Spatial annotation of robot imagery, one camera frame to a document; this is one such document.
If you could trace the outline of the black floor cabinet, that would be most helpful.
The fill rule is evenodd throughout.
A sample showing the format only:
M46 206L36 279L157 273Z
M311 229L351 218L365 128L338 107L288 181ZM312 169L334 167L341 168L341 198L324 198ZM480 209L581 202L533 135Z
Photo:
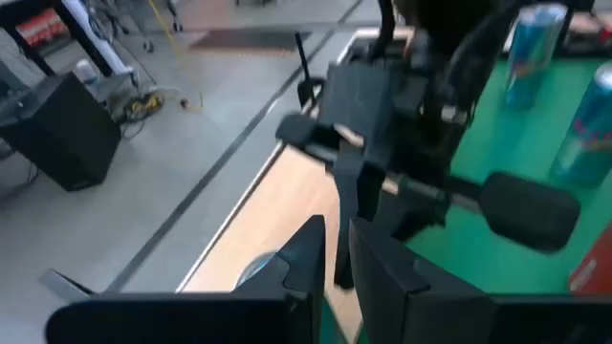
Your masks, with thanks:
M104 182L119 126L72 73L0 100L0 139L68 192Z

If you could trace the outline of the white cylindrical container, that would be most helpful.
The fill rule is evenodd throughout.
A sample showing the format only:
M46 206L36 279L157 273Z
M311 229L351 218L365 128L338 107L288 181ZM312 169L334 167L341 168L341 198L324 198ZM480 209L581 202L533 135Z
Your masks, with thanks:
M95 68L86 58L82 58L76 63L73 72L85 85L95 85L100 81L100 77Z

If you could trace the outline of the green can right middle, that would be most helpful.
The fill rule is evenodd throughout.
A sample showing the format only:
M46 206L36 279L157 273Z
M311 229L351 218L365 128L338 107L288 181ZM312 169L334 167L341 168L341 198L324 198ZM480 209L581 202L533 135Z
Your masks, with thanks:
M552 173L571 183L597 185L612 169L612 61L602 64L574 114Z

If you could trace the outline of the black floor mat orange stripes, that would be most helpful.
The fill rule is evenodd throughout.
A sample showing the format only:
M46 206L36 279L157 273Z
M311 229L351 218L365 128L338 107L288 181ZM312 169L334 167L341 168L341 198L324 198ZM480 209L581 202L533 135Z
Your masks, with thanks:
M200 50L293 52L294 32L210 31L190 46Z

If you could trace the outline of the black shelf end frame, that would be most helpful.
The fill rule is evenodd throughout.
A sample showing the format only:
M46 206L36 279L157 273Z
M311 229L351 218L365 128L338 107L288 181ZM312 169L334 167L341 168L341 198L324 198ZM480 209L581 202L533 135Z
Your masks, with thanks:
M300 58L300 65L304 74L304 78L297 84L297 96L299 104L301 107L304 107L308 102L311 102L312 105L315 105L317 103L316 91L322 92L324 90L326 80L324 77L311 76L300 32L295 32L294 37Z

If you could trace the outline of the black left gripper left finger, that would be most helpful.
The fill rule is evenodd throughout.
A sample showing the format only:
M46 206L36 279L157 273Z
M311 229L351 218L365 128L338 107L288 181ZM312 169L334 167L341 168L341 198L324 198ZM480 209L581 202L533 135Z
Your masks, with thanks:
M275 252L266 287L234 289L246 309L231 344L319 344L325 249L324 218L313 215Z

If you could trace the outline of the red storage boxes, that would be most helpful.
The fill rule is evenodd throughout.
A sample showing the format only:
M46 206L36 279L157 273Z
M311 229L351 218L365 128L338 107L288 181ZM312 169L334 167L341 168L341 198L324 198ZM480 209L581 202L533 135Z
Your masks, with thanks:
M33 47L54 41L68 29L53 9L47 9L17 26L18 32Z

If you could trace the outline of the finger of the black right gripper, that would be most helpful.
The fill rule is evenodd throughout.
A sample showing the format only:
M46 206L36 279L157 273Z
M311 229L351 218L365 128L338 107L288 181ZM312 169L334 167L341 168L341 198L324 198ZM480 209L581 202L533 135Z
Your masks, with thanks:
M334 283L341 288L353 288L349 227L352 217L359 213L359 178L364 163L360 160L337 161L333 177L339 194L339 237L336 253Z
M442 191L426 193L400 186L381 192L377 229L394 239L411 239L429 226L445 226L449 196Z

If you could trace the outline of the orange-red Fanta can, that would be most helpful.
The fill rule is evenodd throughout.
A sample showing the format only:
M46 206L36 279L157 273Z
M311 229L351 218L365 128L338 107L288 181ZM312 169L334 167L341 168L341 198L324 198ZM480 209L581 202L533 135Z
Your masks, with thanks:
M612 221L570 275L569 291L612 294Z

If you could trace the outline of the grey metal plate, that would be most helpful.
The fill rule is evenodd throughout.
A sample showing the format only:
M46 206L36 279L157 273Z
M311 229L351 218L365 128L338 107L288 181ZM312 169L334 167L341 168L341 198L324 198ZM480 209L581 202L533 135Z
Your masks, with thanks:
M97 294L55 269L45 270L39 277L39 283L67 303L85 300Z

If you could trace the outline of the green table mat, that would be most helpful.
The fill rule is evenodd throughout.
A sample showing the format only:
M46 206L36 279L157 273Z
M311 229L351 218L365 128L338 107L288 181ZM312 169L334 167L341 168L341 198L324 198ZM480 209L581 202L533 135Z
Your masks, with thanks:
M446 227L426 231L409 247L485 291L569 291L570 275L612 221L612 171L602 183L584 186L560 180L550 169L601 64L599 59L554 61L536 105L516 111L502 101L507 64L500 62L452 163L454 173L478 182L502 170L572 192L581 203L581 213L564 250L546 255L511 243L491 233L480 216L459 207L449 212Z

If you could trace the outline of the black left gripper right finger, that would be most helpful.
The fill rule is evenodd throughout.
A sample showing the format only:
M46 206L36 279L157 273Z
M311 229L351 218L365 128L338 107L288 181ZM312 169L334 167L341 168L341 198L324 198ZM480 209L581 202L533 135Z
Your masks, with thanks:
M490 344L494 305L483 291L364 219L349 241L370 344Z

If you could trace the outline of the black workbench frame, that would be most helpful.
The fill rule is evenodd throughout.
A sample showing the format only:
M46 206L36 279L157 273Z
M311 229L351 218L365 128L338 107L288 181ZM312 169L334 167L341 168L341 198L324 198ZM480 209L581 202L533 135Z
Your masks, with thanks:
M26 41L17 27L43 11L52 9L104 76L125 72L125 64L115 49L97 37L89 24L89 13L81 0L0 0L0 28L45 75L55 71Z

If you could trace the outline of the white leaning board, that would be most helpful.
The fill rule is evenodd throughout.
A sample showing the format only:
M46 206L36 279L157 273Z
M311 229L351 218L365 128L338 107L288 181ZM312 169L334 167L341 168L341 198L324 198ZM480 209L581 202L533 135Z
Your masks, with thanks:
M57 15L104 76L129 74L134 69L124 63L109 38L81 0L60 0Z

